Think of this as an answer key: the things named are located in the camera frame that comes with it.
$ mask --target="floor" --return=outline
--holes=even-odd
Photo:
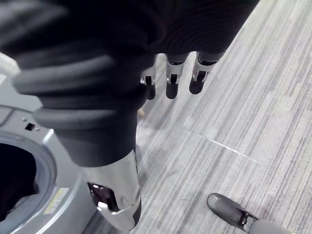
[[[312,1],[261,0],[201,94],[143,107],[142,216],[131,234],[242,234],[206,205],[212,192],[297,234],[312,229]],[[120,234],[96,215],[84,234]]]

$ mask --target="black fabric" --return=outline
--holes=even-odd
[[[147,98],[140,74],[154,55],[224,52],[257,2],[0,0],[0,51],[22,70],[16,89],[42,101],[39,124],[75,163],[102,166],[132,150]],[[96,137],[96,150],[79,150]]]
[[[35,194],[36,162],[21,148],[0,143],[0,222],[23,197]]]

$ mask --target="yellow label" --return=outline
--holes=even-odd
[[[48,207],[43,212],[44,215],[53,214],[55,210],[58,208],[59,204],[62,202],[63,198],[67,194],[69,188],[59,188],[57,193],[52,198]]]

